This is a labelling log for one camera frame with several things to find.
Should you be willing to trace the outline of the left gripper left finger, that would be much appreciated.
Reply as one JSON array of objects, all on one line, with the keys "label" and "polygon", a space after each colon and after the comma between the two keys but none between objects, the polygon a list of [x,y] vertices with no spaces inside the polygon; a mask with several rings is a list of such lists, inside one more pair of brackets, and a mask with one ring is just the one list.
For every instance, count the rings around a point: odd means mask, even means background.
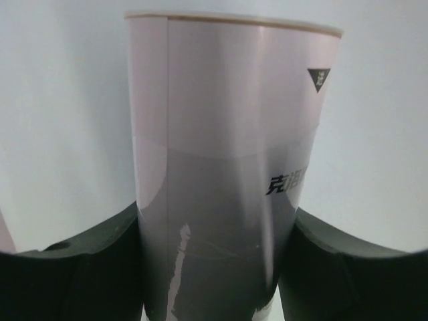
[{"label": "left gripper left finger", "polygon": [[137,206],[43,251],[1,253],[2,320],[140,320]]}]

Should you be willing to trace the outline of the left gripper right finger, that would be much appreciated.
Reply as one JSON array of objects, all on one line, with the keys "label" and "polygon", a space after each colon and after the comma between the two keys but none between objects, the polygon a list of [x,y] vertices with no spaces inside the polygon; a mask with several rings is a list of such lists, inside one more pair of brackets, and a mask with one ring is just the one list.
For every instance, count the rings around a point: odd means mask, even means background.
[{"label": "left gripper right finger", "polygon": [[364,241],[298,209],[279,289],[286,320],[426,320],[427,251]]}]

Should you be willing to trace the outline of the white shuttlecock tube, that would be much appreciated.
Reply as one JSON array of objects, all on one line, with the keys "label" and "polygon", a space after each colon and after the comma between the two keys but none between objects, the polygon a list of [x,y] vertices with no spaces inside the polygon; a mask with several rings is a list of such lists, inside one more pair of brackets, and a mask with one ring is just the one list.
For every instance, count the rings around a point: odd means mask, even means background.
[{"label": "white shuttlecock tube", "polygon": [[148,320],[265,320],[343,32],[131,11],[128,83]]}]

